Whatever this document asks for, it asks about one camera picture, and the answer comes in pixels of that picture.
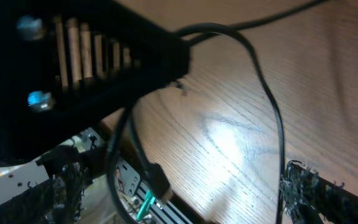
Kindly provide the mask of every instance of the wooden surface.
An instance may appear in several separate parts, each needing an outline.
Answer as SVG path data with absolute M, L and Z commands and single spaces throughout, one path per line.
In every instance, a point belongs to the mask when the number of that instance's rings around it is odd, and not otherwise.
M 230 24 L 305 1 L 122 0 L 175 31 L 197 22 Z M 358 0 L 332 0 L 243 32 L 281 107 L 287 161 L 318 169 L 358 195 Z M 197 45 L 188 95 L 169 88 L 135 109 L 149 159 L 205 218 L 273 223 L 278 187 L 274 115 L 244 49 L 227 37 Z M 114 126 L 117 114 L 105 119 Z

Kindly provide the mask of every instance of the black connector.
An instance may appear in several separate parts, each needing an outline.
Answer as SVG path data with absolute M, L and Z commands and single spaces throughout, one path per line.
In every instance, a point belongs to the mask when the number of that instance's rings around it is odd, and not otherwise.
M 150 170 L 145 172 L 147 187 L 155 198 L 165 204 L 173 196 L 169 180 L 160 164 L 150 164 L 149 168 Z

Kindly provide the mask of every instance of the metal screw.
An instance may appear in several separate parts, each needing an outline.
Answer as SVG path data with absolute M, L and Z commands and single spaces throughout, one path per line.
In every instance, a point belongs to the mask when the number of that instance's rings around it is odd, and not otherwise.
M 44 37 L 41 19 L 32 16 L 22 16 L 16 24 L 16 29 L 23 40 L 35 41 Z
M 27 102 L 29 107 L 37 113 L 52 109 L 54 104 L 52 95 L 42 91 L 34 91 L 30 93 Z

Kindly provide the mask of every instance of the black plug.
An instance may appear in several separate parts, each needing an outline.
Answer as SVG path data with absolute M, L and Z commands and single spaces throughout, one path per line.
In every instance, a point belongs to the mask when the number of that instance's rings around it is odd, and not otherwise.
M 153 196 L 165 204 L 173 196 L 169 180 L 160 164 L 150 164 L 149 169 L 145 171 L 147 186 Z

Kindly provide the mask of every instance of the green object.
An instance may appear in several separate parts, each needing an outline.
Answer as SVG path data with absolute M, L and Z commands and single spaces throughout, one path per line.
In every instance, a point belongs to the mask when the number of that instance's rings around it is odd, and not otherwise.
M 150 207 L 154 204 L 155 197 L 152 195 L 151 191 L 148 190 L 144 202 L 137 213 L 137 221 L 141 221 L 147 214 L 149 214 Z

